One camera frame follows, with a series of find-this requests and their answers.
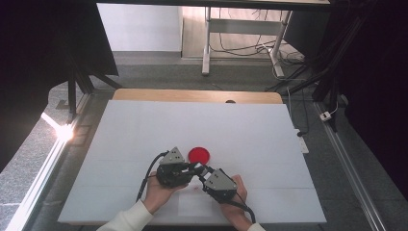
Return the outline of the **white power strip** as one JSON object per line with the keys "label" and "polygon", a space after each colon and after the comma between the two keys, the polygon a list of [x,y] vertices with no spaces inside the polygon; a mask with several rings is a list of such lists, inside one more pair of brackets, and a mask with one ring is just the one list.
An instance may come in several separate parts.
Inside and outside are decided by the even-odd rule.
{"label": "white power strip", "polygon": [[297,135],[297,137],[299,139],[299,146],[300,146],[301,152],[303,154],[308,154],[309,149],[308,149],[307,144],[306,144],[306,142],[305,142],[305,140],[303,138],[303,133],[298,129],[294,129],[294,130],[295,130],[295,134]]}

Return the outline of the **light wooden table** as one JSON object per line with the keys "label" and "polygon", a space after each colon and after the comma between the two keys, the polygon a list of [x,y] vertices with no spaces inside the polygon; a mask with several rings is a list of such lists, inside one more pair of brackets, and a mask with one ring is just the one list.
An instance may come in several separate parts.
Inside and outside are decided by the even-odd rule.
{"label": "light wooden table", "polygon": [[282,104],[283,100],[276,92],[221,91],[221,90],[153,90],[119,89],[113,100],[141,100],[162,102],[211,102],[247,104]]}

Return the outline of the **black metal stand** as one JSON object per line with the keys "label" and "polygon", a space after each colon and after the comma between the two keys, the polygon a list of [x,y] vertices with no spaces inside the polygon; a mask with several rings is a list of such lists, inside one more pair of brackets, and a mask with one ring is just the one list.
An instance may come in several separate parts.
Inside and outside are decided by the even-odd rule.
{"label": "black metal stand", "polygon": [[91,70],[88,67],[80,66],[75,60],[70,60],[68,64],[70,74],[68,75],[68,120],[71,124],[77,116],[77,96],[76,87],[79,86],[83,94],[93,93],[94,85],[90,79],[91,76],[96,77],[108,86],[115,90],[121,89],[122,85],[110,79],[101,71]]}

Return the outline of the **black curtain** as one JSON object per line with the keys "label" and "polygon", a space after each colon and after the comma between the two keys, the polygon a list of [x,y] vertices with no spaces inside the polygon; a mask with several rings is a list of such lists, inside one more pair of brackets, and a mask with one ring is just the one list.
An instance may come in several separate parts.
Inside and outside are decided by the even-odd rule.
{"label": "black curtain", "polygon": [[0,171],[73,76],[116,75],[96,0],[0,0]]}
{"label": "black curtain", "polygon": [[408,0],[334,2],[324,45],[364,18],[335,69],[345,115],[408,200]]}

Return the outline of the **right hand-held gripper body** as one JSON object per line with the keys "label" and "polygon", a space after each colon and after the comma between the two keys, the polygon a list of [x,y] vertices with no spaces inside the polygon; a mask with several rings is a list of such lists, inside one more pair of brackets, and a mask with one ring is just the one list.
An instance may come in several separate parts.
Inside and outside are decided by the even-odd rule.
{"label": "right hand-held gripper body", "polygon": [[203,191],[218,203],[231,201],[237,193],[237,184],[221,168],[207,175]]}

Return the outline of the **red petri dish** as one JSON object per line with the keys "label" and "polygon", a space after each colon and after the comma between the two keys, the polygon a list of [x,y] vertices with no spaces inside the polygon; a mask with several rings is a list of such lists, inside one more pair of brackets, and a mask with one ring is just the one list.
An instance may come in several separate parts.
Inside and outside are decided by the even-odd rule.
{"label": "red petri dish", "polygon": [[199,162],[202,165],[207,165],[210,161],[210,152],[204,147],[194,147],[188,154],[191,163]]}

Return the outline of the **white paper sheet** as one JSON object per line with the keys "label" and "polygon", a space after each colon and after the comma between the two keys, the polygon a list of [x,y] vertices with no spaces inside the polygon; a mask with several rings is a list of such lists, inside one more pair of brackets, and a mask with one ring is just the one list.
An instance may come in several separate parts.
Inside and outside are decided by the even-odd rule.
{"label": "white paper sheet", "polygon": [[197,184],[188,185],[179,192],[178,215],[180,217],[208,218],[215,214],[216,201]]}

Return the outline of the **person's left hand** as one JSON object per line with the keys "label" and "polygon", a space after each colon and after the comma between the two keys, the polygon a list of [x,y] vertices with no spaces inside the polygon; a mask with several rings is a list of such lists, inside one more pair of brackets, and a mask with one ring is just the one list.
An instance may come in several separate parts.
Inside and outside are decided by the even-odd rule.
{"label": "person's left hand", "polygon": [[156,172],[153,171],[148,177],[147,190],[142,203],[147,211],[151,215],[154,215],[169,201],[175,192],[180,191],[185,187],[186,185],[178,186],[176,188],[166,188],[160,184],[159,180],[157,179]]}

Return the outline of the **person's right hand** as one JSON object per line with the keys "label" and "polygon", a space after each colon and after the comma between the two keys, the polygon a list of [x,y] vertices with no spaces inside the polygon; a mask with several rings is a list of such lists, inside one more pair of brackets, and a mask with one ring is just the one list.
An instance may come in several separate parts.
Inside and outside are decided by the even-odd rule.
{"label": "person's right hand", "polygon": [[[245,202],[247,198],[247,190],[244,186],[243,180],[239,175],[233,175],[232,179],[237,184],[237,195],[233,200],[236,202]],[[238,231],[248,231],[252,225],[252,221],[245,215],[244,210],[229,204],[220,204],[220,211],[225,218]]]}

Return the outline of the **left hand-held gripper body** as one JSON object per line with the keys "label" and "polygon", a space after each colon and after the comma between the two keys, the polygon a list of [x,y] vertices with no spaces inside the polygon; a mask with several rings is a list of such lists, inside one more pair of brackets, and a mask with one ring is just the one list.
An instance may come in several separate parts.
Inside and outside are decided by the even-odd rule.
{"label": "left hand-held gripper body", "polygon": [[189,164],[175,146],[159,162],[156,177],[162,186],[176,188],[189,184],[191,177],[187,174],[188,170]]}

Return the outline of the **aluminium floor rail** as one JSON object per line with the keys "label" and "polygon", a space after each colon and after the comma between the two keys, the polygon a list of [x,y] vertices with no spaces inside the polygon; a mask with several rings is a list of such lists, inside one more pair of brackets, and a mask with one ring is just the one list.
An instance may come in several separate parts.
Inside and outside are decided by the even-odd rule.
{"label": "aluminium floor rail", "polygon": [[327,122],[323,122],[322,124],[336,152],[347,182],[353,191],[352,205],[360,213],[364,214],[365,221],[370,226],[371,231],[387,231],[386,225],[364,186],[357,169],[352,163],[338,133],[335,132]]}
{"label": "aluminium floor rail", "polygon": [[[80,98],[79,103],[76,105],[76,113],[80,114],[89,101],[89,94],[84,93]],[[18,208],[15,210],[15,214],[11,218],[8,226],[4,231],[23,231],[27,226],[27,223],[35,211],[38,200],[41,197],[43,190],[45,189],[48,180],[50,179],[58,161],[61,159],[61,156],[65,150],[67,144],[73,139],[74,130],[80,116],[77,115],[71,123],[65,124],[64,126],[58,125],[49,115],[42,114],[41,118],[46,121],[48,124],[53,123],[56,140],[53,143],[53,146],[50,149],[50,152],[47,154],[46,159],[44,160],[43,165],[38,171],[38,174],[34,178],[30,188],[25,193],[24,198],[17,203]]]}

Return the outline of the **white metal desk frame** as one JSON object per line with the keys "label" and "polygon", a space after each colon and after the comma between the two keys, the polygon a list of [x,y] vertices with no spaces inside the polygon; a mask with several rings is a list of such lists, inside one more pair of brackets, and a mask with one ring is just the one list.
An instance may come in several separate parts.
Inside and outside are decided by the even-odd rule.
{"label": "white metal desk frame", "polygon": [[208,76],[210,72],[210,38],[211,33],[275,36],[275,43],[268,48],[268,55],[272,62],[273,70],[277,78],[283,78],[284,72],[278,60],[278,52],[287,30],[292,11],[284,11],[280,21],[261,21],[212,18],[212,9],[205,8],[205,45],[202,58],[202,75]]}

